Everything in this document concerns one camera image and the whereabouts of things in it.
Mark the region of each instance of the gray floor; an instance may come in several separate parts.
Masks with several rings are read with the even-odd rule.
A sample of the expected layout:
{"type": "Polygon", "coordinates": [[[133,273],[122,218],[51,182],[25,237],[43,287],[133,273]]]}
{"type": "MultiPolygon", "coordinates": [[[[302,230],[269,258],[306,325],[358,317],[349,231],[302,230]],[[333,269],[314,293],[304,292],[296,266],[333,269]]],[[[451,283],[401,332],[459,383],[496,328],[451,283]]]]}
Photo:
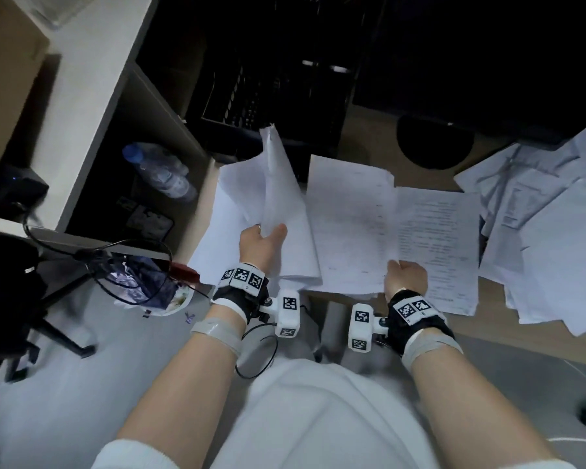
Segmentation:
{"type": "MultiPolygon", "coordinates": [[[[207,300],[188,309],[200,319],[207,300]]],[[[49,320],[80,345],[98,343],[93,357],[77,356],[38,336],[30,378],[3,383],[0,372],[0,469],[86,469],[128,412],[187,341],[184,313],[144,319],[120,309],[94,286],[84,286],[52,310],[49,320]]],[[[586,438],[575,418],[586,378],[561,360],[477,339],[460,342],[469,358],[547,437],[586,438]]],[[[586,372],[585,366],[579,366],[586,372]]],[[[586,469],[585,443],[556,443],[586,469]]]]}

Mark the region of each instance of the chair wheel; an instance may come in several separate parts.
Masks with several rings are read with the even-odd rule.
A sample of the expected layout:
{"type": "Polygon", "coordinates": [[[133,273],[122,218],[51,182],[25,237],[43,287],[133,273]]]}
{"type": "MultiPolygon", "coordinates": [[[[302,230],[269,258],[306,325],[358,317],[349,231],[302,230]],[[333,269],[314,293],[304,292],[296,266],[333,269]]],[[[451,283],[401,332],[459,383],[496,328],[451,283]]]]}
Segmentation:
{"type": "Polygon", "coordinates": [[[11,380],[7,380],[7,383],[21,382],[26,377],[28,377],[28,368],[23,368],[22,370],[16,371],[11,380]]]}
{"type": "Polygon", "coordinates": [[[95,346],[83,347],[82,351],[80,352],[80,358],[86,359],[87,357],[91,357],[93,354],[95,354],[96,351],[97,348],[95,346]]]}

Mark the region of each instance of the stack of papers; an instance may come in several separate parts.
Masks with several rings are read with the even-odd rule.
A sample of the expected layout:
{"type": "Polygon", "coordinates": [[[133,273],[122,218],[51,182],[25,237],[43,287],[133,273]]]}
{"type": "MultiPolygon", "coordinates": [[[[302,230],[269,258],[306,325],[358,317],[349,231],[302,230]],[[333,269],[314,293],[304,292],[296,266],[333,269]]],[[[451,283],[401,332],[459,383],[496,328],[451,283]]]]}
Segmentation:
{"type": "Polygon", "coordinates": [[[586,332],[586,130],[556,151],[512,145],[458,174],[480,197],[480,276],[505,287],[523,324],[586,332]]]}
{"type": "Polygon", "coordinates": [[[238,262],[241,231],[289,233],[270,278],[278,288],[369,295],[382,292],[390,259],[420,263],[427,297],[448,313],[472,315],[478,301],[479,196],[394,188],[376,167],[311,157],[304,194],[275,127],[260,131],[263,153],[220,168],[211,223],[188,265],[217,284],[238,262]]]}

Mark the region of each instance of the bottle cap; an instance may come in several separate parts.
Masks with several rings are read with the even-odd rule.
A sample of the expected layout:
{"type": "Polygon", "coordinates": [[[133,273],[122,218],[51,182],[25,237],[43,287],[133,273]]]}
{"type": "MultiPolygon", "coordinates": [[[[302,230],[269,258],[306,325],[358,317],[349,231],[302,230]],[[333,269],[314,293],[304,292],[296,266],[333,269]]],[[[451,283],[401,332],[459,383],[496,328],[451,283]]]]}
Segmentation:
{"type": "Polygon", "coordinates": [[[143,151],[136,143],[131,143],[129,145],[124,146],[122,149],[122,153],[124,158],[129,163],[141,163],[143,161],[143,151]]]}

